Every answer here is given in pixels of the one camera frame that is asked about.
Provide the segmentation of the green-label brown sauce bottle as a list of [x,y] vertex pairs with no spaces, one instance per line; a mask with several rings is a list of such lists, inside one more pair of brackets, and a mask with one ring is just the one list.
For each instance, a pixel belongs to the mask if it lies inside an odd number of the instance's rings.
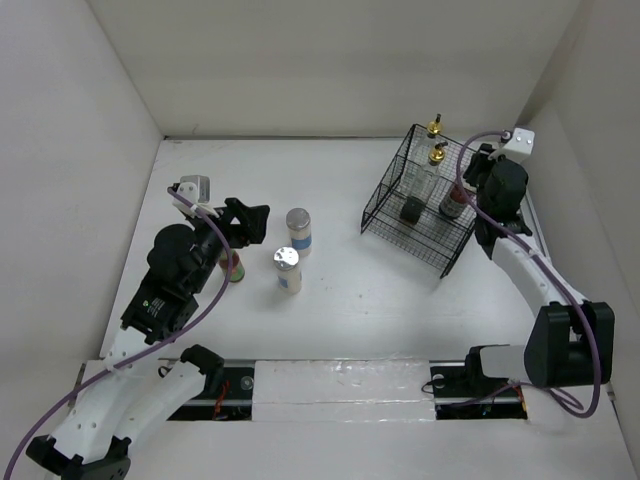
[[228,256],[225,251],[222,251],[218,265],[225,273],[230,273],[231,283],[238,283],[245,277],[245,268],[239,253],[235,249],[231,250],[231,256]]

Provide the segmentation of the black-capped dark sauce bottle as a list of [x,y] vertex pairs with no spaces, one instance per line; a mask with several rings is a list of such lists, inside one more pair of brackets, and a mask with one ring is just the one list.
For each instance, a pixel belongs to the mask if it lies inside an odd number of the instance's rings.
[[461,189],[457,184],[453,184],[439,204],[440,213],[449,219],[459,218],[468,205],[464,193],[470,198],[474,195],[472,190]]

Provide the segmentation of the clear square glass bottle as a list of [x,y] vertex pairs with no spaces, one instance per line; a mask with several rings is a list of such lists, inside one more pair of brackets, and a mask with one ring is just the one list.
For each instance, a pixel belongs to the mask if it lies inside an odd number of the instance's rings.
[[418,141],[414,149],[414,162],[417,164],[416,173],[410,189],[410,195],[426,202],[433,190],[439,163],[432,163],[430,153],[436,145],[441,132],[441,114],[438,113],[434,120],[426,127],[426,133]]

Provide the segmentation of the gold-capped oil dispenser bottle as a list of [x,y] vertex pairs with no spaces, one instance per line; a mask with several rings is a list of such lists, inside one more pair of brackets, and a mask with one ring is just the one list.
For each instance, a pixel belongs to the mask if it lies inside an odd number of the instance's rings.
[[434,144],[426,161],[419,166],[401,209],[400,219],[408,224],[418,223],[439,178],[439,166],[446,156],[447,141]]

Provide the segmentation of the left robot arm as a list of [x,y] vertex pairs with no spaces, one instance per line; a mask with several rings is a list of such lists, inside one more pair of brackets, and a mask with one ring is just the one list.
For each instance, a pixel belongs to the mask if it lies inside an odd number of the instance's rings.
[[188,224],[173,224],[154,239],[149,270],[121,317],[102,372],[81,385],[74,406],[50,434],[29,435],[27,456],[62,479],[122,479],[131,454],[188,400],[224,388],[224,360],[193,345],[154,386],[164,348],[195,326],[196,300],[221,254],[260,244],[270,209],[228,198],[208,212],[185,198]]

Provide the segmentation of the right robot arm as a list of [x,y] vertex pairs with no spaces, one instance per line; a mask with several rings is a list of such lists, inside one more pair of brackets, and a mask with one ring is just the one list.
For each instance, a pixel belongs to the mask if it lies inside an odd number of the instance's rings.
[[469,164],[456,165],[456,185],[475,211],[477,243],[512,281],[534,314],[523,348],[524,377],[533,386],[599,388],[612,373],[615,314],[566,282],[541,253],[521,215],[529,176],[521,159],[533,143],[484,143]]

